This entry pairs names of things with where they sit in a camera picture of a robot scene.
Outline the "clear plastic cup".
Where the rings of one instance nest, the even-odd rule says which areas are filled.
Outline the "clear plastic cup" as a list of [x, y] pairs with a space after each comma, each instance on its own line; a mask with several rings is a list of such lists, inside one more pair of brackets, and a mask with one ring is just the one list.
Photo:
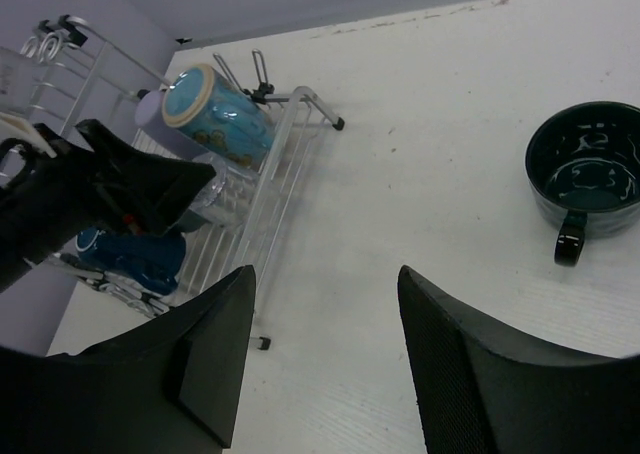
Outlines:
[[1, 109], [24, 114], [34, 89], [36, 64], [11, 49], [1, 48]]

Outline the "blue mug white interior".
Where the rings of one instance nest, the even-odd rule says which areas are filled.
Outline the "blue mug white interior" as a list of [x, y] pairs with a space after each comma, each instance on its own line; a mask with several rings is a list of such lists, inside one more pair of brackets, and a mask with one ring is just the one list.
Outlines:
[[132, 279], [161, 296], [178, 288], [186, 255], [186, 241], [177, 230], [162, 236], [116, 235], [91, 227], [77, 234], [75, 248], [86, 264]]

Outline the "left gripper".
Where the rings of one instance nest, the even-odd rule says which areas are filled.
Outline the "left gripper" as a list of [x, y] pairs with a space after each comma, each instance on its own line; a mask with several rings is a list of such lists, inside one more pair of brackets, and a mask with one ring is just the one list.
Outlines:
[[88, 227], [165, 234], [216, 175], [206, 164], [142, 152], [96, 119], [75, 126], [89, 150], [44, 123], [34, 128], [53, 157], [18, 137], [1, 142], [2, 157], [20, 147], [24, 160], [1, 187], [2, 290]]

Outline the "dark green mug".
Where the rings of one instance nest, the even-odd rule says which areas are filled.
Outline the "dark green mug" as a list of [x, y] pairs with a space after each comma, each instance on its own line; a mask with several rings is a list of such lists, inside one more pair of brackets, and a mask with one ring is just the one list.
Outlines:
[[525, 152], [525, 171], [544, 220], [558, 229], [554, 262], [574, 267], [585, 241], [639, 223], [639, 109], [593, 101], [546, 120]]

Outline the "light blue patterned mug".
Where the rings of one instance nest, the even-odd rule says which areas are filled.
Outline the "light blue patterned mug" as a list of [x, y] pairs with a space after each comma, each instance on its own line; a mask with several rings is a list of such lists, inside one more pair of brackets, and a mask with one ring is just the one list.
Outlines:
[[163, 120], [197, 144], [257, 169], [275, 138], [269, 114], [208, 64], [178, 75], [164, 94]]

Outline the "lilac plastic cup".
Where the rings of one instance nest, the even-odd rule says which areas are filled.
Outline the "lilac plastic cup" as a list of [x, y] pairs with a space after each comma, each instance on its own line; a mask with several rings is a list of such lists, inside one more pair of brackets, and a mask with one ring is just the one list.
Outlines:
[[135, 124], [170, 153], [184, 160], [192, 160], [203, 154], [204, 149], [188, 136], [165, 123], [162, 115], [164, 95], [163, 91], [139, 90], [134, 114]]

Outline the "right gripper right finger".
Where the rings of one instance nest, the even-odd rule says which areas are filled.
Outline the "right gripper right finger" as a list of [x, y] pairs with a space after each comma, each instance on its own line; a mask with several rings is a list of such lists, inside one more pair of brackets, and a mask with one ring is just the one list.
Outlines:
[[638, 356], [534, 337], [408, 266], [398, 302], [427, 452], [638, 452]]

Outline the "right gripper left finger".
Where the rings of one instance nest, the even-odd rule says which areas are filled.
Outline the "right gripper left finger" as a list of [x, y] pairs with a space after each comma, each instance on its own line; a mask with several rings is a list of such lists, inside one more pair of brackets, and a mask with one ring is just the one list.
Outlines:
[[254, 314], [244, 266], [79, 354], [1, 352], [5, 453], [219, 453], [231, 443]]

